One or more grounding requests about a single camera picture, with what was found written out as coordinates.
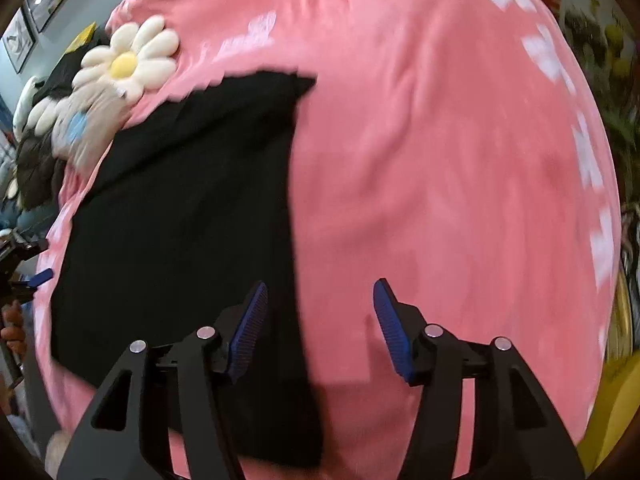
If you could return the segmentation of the black small garment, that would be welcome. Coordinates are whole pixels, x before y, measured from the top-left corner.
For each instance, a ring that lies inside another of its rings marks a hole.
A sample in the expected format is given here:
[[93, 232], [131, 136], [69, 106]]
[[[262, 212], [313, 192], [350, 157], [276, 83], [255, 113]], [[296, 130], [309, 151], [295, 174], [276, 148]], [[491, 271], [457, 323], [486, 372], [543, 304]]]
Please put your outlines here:
[[265, 283], [230, 422], [242, 455], [320, 464], [300, 334], [288, 167], [314, 77], [258, 72], [167, 101], [119, 131], [73, 215], [50, 300], [52, 358], [99, 385], [137, 339], [173, 344]]

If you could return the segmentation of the yellow chair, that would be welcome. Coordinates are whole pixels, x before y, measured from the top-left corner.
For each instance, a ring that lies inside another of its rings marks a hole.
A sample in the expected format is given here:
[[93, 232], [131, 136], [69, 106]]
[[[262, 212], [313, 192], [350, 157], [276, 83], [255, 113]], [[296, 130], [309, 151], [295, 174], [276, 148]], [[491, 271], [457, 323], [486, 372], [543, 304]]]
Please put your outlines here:
[[592, 474], [623, 434], [639, 407], [639, 352], [604, 364], [584, 437], [577, 445], [586, 474]]

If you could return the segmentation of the dark puffer jacket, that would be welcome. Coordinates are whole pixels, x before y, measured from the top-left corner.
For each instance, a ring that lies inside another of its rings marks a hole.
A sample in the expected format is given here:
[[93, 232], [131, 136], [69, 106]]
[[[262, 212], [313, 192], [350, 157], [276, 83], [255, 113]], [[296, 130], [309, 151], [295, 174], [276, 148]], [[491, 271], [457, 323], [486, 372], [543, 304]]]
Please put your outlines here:
[[97, 28], [90, 39], [62, 55], [48, 78], [36, 78], [24, 87], [27, 93], [20, 104], [26, 105], [25, 122], [21, 128], [15, 128], [18, 140], [15, 180], [23, 210], [33, 210], [58, 199], [66, 166], [52, 155], [52, 127], [36, 133], [36, 125], [29, 125], [29, 113], [35, 112], [40, 119], [50, 106], [70, 96], [82, 58], [94, 47], [107, 46], [109, 41], [108, 33], [102, 27]]

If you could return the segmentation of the beige flower plush pillow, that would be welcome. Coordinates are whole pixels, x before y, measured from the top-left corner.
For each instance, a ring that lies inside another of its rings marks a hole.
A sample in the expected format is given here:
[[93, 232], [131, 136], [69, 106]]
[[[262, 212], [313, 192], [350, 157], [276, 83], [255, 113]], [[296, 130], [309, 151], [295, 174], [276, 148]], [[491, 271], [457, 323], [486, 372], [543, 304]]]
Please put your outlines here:
[[50, 134], [52, 155], [90, 177], [129, 115], [126, 91], [95, 81], [58, 101], [44, 98], [29, 112], [26, 128]]

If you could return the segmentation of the white daisy flower pillow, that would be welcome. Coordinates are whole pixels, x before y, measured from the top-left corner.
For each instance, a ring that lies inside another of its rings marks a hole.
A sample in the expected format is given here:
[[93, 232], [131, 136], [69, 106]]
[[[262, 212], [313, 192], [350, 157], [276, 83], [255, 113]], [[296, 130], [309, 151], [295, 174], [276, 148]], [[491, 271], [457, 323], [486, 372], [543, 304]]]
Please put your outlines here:
[[166, 27], [161, 15], [152, 15], [142, 24], [122, 24], [107, 46], [94, 47], [84, 55], [72, 88], [104, 82], [134, 105], [145, 92], [162, 88], [175, 73], [179, 46], [178, 34]]

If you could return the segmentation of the pink fleece blanket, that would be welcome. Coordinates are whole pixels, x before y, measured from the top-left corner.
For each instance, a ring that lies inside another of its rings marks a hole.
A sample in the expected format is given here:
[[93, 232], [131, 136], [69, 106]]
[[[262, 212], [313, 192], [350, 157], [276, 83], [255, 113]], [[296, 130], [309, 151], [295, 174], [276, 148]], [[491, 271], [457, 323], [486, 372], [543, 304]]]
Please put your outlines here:
[[[540, 0], [122, 0], [107, 26], [152, 15], [179, 36], [177, 70], [122, 130], [228, 77], [314, 77], [296, 107], [288, 210], [322, 455], [305, 469], [240, 453], [248, 478], [397, 476], [420, 392], [376, 322], [379, 278], [461, 339], [509, 338], [582, 437], [620, 202], [597, 104]], [[50, 300], [102, 160], [90, 177], [66, 174], [40, 259], [55, 278], [35, 302], [36, 356], [66, 431], [98, 385], [52, 358]]]

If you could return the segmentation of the framed wall picture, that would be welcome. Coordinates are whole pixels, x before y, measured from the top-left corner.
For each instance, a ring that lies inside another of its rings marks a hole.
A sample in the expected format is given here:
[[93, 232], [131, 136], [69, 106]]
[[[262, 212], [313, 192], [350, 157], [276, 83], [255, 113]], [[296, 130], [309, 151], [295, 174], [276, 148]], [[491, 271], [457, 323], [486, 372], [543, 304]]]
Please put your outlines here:
[[2, 35], [2, 44], [6, 48], [6, 55], [14, 72], [21, 73], [32, 48], [35, 47], [35, 39], [32, 36], [27, 18], [25, 18], [23, 8], [19, 8], [9, 22]]

